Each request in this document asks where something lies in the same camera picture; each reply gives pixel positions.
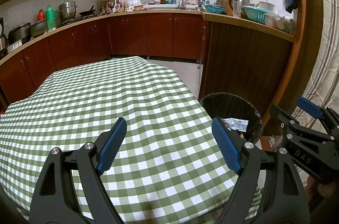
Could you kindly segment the silver snack wrapper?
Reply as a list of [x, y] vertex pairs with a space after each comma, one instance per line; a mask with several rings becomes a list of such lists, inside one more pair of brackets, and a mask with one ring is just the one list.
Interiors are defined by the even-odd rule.
[[234, 131], [238, 130], [239, 132], [246, 132], [246, 129], [249, 123], [248, 120], [242, 120], [242, 119], [237, 119], [237, 118], [226, 118], [226, 119], [223, 119], [223, 122], [231, 130], [234, 130]]

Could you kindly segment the black trash bin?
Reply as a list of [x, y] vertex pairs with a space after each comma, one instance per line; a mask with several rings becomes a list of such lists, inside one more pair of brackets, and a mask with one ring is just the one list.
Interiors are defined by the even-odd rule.
[[258, 110], [245, 99], [229, 93], [212, 93], [199, 100], [211, 119], [236, 118], [249, 121], [244, 132], [247, 141], [256, 144], [263, 134], [263, 121]]

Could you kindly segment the striped curtain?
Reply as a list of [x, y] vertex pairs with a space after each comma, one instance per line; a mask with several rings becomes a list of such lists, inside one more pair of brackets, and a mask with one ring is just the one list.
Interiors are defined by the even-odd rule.
[[338, 112], [338, 0], [322, 0], [323, 29], [318, 56], [302, 97]]

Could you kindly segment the dark red lower cabinets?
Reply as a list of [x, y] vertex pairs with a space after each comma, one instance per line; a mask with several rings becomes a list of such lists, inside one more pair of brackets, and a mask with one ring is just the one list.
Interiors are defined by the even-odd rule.
[[51, 73], [111, 56], [196, 60], [199, 96], [238, 95], [266, 113], [295, 38], [221, 14], [147, 10], [82, 20], [45, 33], [1, 59], [1, 109], [29, 97]]

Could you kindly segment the teal plastic basket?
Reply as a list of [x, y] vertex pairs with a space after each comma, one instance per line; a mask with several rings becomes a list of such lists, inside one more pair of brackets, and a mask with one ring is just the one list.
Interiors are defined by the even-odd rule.
[[265, 24], [265, 15], [269, 13], [267, 10], [253, 6], [243, 6], [242, 8], [250, 21]]

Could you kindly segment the red thermos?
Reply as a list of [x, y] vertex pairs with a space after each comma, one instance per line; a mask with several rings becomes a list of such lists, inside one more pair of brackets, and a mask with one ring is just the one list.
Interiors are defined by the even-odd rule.
[[42, 21], [42, 20], [45, 20], [45, 11], [43, 9], [40, 9], [37, 15], [37, 21]]

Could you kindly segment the green thermos bottle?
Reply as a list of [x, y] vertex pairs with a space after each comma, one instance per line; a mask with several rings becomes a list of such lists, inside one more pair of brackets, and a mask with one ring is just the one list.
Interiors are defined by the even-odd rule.
[[48, 5], [45, 11], [47, 32], [51, 32], [56, 29], [55, 20], [56, 20], [56, 11], [51, 7], [51, 5]]

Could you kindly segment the steel stock pot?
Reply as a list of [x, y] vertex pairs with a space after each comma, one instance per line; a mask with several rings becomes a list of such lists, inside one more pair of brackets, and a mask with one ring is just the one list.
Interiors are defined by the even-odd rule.
[[64, 0], [64, 2], [58, 6], [60, 21], [65, 22], [75, 18], [76, 7], [75, 1]]

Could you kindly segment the black wok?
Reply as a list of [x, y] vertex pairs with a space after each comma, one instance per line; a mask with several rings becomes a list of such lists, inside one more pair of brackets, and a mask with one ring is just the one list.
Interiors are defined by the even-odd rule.
[[87, 17], [95, 14], [96, 9], [94, 8], [94, 5], [90, 8], [90, 10], [79, 12], [81, 17]]

